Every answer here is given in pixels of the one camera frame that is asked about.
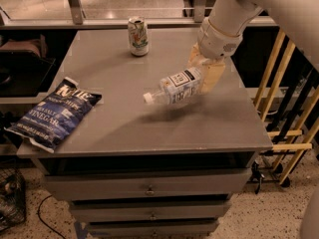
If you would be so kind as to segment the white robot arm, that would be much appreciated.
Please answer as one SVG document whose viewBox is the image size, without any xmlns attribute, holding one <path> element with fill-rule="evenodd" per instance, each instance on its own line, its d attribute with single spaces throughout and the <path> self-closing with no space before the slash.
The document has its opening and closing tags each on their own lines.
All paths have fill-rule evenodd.
<svg viewBox="0 0 319 239">
<path fill-rule="evenodd" d="M 216 0 L 188 59 L 208 74 L 206 90 L 219 80 L 223 60 L 235 53 L 248 23 L 263 11 L 319 70 L 319 0 Z"/>
</svg>

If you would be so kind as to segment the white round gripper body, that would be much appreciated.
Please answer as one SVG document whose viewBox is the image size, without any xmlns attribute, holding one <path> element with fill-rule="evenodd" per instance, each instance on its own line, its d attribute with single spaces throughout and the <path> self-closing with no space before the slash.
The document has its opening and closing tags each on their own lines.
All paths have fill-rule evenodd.
<svg viewBox="0 0 319 239">
<path fill-rule="evenodd" d="M 200 53 L 209 59 L 220 60 L 232 56 L 242 41 L 242 36 L 228 36 L 216 30 L 207 18 L 203 20 L 197 34 Z"/>
</svg>

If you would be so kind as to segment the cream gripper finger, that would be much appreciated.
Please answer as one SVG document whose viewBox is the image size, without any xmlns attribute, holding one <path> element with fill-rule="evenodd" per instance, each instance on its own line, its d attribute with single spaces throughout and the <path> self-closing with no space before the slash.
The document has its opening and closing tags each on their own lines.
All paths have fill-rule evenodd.
<svg viewBox="0 0 319 239">
<path fill-rule="evenodd" d="M 199 63 L 202 80 L 199 88 L 201 94 L 209 93 L 217 84 L 225 70 L 224 60 L 202 59 Z"/>
<path fill-rule="evenodd" d="M 207 69 L 212 65 L 212 60 L 206 58 L 199 50 L 198 44 L 195 43 L 190 51 L 187 66 L 189 68 L 196 67 L 199 69 Z"/>
</svg>

